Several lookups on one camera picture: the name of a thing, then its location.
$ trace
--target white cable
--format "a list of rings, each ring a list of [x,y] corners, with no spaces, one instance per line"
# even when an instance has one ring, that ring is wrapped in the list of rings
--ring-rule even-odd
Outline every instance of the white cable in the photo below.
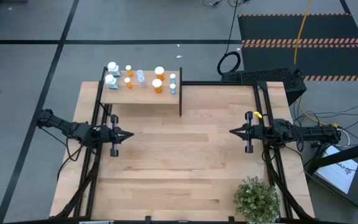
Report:
[[[347,133],[347,131],[345,131],[345,130],[343,130],[343,129],[340,129],[340,128],[338,128],[338,131],[345,133],[345,135],[346,135],[346,137],[347,137],[347,144],[346,144],[345,146],[340,146],[340,145],[338,145],[338,144],[335,145],[335,146],[338,146],[338,147],[349,147],[349,145],[351,144],[351,138],[350,138],[349,134]]]

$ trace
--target yellow cable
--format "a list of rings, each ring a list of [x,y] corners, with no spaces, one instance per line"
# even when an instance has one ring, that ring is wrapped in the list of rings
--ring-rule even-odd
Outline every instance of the yellow cable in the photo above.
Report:
[[[301,106],[297,101],[295,101],[295,103],[298,104],[299,108],[302,110],[303,114],[304,114],[306,117],[308,117],[310,120],[312,120],[312,121],[314,121],[314,122],[316,122],[316,123],[319,122],[318,120],[316,120],[316,119],[312,118],[310,115],[308,115],[308,114],[303,110],[302,106]],[[322,124],[322,125],[328,125],[327,123],[324,123],[324,122],[322,122],[322,121],[320,121],[320,124]]]
[[[305,15],[303,16],[301,29],[299,30],[298,38],[297,38],[297,40],[296,40],[295,55],[293,56],[293,64],[294,64],[294,65],[296,65],[296,55],[297,55],[297,53],[298,53],[299,39],[301,38],[301,34],[302,34],[303,26],[304,26],[305,21],[306,21],[306,17],[307,17],[308,14],[309,14],[309,9],[310,9],[310,6],[311,6],[311,2],[313,2],[313,0],[309,0],[308,8],[306,9]]]

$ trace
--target table leg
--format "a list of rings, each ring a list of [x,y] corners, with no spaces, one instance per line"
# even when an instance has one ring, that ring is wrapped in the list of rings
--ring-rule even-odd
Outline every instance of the table leg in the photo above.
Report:
[[[182,87],[181,87],[181,67],[179,69],[179,116],[181,116],[181,91],[182,91]]]

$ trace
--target black floor tape line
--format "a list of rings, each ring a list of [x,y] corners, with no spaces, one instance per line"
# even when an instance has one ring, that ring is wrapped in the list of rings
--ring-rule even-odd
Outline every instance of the black floor tape line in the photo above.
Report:
[[[345,11],[345,13],[351,14],[349,6],[347,6],[347,3],[345,2],[345,0],[340,0],[340,1],[341,1],[343,11]]]
[[[5,216],[7,213],[7,210],[9,208],[9,204],[11,203],[13,193],[15,191],[17,181],[19,180],[20,174],[22,172],[22,168],[24,165],[25,158],[27,157],[27,153],[30,148],[31,140],[34,136],[36,122],[38,120],[38,116],[44,107],[45,99],[47,97],[47,93],[50,88],[50,84],[52,82],[52,78],[55,74],[55,70],[57,67],[57,63],[59,61],[60,55],[62,54],[63,50],[63,42],[67,38],[68,31],[70,30],[71,23],[73,21],[75,11],[78,5],[79,0],[74,0],[73,5],[70,10],[70,14],[68,15],[62,36],[60,38],[60,43],[56,49],[55,56],[53,57],[52,64],[49,68],[48,75],[46,77],[44,86],[42,87],[42,91],[40,94],[40,98],[38,99],[37,106],[35,107],[34,114],[31,119],[30,127],[27,130],[27,133],[24,138],[24,142],[19,154],[19,157],[17,158],[15,168],[13,170],[13,173],[11,175],[11,179],[7,185],[7,189],[5,191],[4,197],[2,199],[1,205],[0,205],[0,223],[3,223],[5,220]]]
[[[60,40],[0,40],[0,44],[48,45],[59,44]],[[64,40],[63,44],[78,45],[148,45],[148,44],[227,44],[227,40]],[[230,44],[241,44],[241,40],[230,40]]]

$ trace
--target yellow clip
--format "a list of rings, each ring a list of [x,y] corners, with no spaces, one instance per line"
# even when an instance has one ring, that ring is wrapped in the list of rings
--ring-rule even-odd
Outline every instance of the yellow clip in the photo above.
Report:
[[[258,111],[255,111],[254,114],[255,114],[256,116],[258,116],[259,118],[262,118],[262,115],[261,115]]]

